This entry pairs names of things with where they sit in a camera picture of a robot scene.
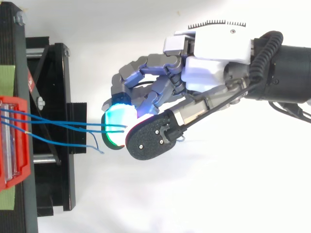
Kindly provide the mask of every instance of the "red plastic holder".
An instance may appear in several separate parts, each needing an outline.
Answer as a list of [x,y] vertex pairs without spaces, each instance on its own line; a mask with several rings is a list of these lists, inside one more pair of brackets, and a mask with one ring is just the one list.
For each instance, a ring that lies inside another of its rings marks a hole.
[[[0,109],[27,113],[27,101],[17,97],[0,96]],[[28,124],[11,120],[28,120],[27,116],[0,110],[0,191],[26,179],[30,173],[28,135],[3,122],[28,131]]]

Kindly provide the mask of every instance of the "white backdrop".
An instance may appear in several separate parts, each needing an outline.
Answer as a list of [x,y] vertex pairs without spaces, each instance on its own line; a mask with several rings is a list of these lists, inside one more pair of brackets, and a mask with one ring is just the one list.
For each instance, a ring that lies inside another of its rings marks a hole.
[[[284,43],[311,47],[307,1],[16,0],[27,36],[71,49],[71,99],[99,122],[113,74],[165,37],[207,19],[247,22]],[[311,232],[311,125],[242,100],[190,128],[186,141],[150,161],[124,149],[75,155],[77,205],[38,219],[40,233]]]

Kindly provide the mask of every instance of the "blue light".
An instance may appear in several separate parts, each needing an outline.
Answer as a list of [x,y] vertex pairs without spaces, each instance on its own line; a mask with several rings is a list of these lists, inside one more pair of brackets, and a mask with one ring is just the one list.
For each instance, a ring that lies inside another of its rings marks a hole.
[[[135,106],[118,103],[112,105],[105,112],[105,124],[133,125],[137,120],[137,111]],[[106,126],[106,131],[118,131],[120,127]],[[107,133],[111,143],[117,146],[125,145],[126,133]]]

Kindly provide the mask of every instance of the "robotic hand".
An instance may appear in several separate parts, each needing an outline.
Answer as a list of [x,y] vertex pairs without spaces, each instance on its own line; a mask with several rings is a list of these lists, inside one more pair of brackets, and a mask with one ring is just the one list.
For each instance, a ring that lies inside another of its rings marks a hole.
[[[115,150],[126,145],[136,159],[152,159],[170,150],[191,125],[243,97],[267,100],[311,123],[297,105],[311,99],[311,49],[282,41],[280,32],[251,40],[246,24],[225,20],[175,32],[166,38],[163,54],[140,57],[113,76],[102,123],[127,125],[128,132],[102,134],[104,142]],[[140,82],[145,74],[158,77]],[[161,105],[181,98],[158,114]]]

